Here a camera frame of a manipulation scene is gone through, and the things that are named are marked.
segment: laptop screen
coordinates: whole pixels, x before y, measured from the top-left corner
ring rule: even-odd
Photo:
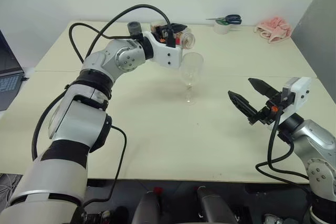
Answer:
[[[0,76],[19,72],[22,68],[0,31]]]

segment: laptop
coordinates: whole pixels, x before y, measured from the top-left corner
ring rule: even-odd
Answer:
[[[24,74],[0,31],[0,111],[6,110],[16,97]]]

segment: tape roll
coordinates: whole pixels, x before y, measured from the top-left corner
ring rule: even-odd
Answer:
[[[227,34],[230,31],[231,24],[223,25],[217,21],[214,24],[214,31],[218,34]]]

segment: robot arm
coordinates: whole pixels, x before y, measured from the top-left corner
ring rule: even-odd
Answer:
[[[229,91],[233,104],[242,111],[251,125],[260,121],[272,128],[276,108],[282,106],[278,136],[286,143],[294,143],[294,152],[301,158],[312,190],[311,219],[315,223],[336,220],[336,139],[312,120],[304,120],[295,113],[307,100],[309,78],[293,78],[278,92],[262,80],[250,78],[253,87],[269,98],[260,111],[249,105],[241,95]]]
[[[160,43],[158,34],[135,32],[138,39],[112,40],[85,59],[49,122],[50,147],[29,166],[1,223],[84,222],[87,156],[109,134],[112,118],[106,108],[113,84],[148,59],[168,68],[178,68],[182,61],[182,47]]]

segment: pink towel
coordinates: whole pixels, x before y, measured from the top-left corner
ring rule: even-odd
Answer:
[[[292,34],[290,25],[280,17],[274,17],[260,22],[254,32],[260,31],[262,38],[268,39],[268,43],[275,43],[289,38]]]

